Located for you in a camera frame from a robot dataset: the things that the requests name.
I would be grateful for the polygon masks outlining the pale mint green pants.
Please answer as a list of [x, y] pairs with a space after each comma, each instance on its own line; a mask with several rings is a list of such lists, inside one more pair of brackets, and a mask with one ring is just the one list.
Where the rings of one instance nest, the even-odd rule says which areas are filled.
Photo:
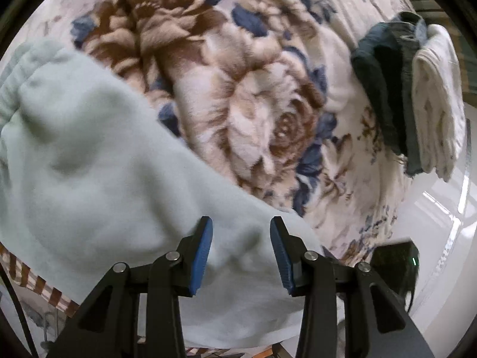
[[1, 72], [1, 243], [69, 299], [83, 302], [114, 263], [153, 262], [208, 216], [205, 278], [180, 303], [186, 345], [288, 340], [303, 304], [279, 277], [269, 234], [277, 215], [83, 53], [33, 41]]

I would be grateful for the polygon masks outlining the black device green light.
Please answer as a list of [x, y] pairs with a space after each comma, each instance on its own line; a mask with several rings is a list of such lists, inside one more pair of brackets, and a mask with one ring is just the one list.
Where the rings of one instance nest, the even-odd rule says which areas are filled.
[[370, 265], [409, 313], [419, 276], [419, 251], [415, 243], [406, 238], [377, 246]]

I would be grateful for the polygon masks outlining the striped brown white bedsheet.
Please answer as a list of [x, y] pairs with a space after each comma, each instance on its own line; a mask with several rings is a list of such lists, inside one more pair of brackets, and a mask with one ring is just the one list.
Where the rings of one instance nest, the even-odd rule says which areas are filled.
[[[26, 263], [23, 263], [18, 257], [8, 251], [3, 244], [1, 244], [1, 260], [7, 267], [10, 279], [18, 286], [29, 289], [42, 297], [52, 307], [64, 313], [66, 318], [73, 317], [79, 305], [75, 301], [70, 300], [60, 290], [48, 285], [45, 279], [35, 274]], [[232, 353], [231, 350], [187, 348], [186, 357], [251, 357], [251, 355], [244, 351]]]

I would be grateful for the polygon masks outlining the white folded garment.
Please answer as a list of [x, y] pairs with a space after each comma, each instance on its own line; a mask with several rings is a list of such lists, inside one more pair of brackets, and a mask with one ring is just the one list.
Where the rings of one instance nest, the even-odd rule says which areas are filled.
[[450, 180], [466, 137], [459, 59], [447, 30], [427, 27], [412, 60], [411, 99], [423, 171]]

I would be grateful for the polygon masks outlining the dark green folded garment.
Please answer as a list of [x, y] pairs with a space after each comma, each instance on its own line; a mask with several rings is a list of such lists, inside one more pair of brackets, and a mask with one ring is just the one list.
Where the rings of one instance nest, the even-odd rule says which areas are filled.
[[423, 18], [403, 11], [368, 31], [352, 52], [352, 68], [366, 91], [385, 145], [407, 160], [405, 173], [423, 172], [411, 86], [412, 61], [427, 41]]

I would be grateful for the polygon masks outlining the floral plush blanket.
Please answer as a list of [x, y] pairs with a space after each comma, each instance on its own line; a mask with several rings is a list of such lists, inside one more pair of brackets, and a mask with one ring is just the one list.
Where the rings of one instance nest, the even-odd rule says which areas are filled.
[[50, 37], [137, 90], [157, 120], [252, 196], [295, 212], [339, 261], [369, 260], [409, 182], [351, 54], [408, 0], [44, 0]]

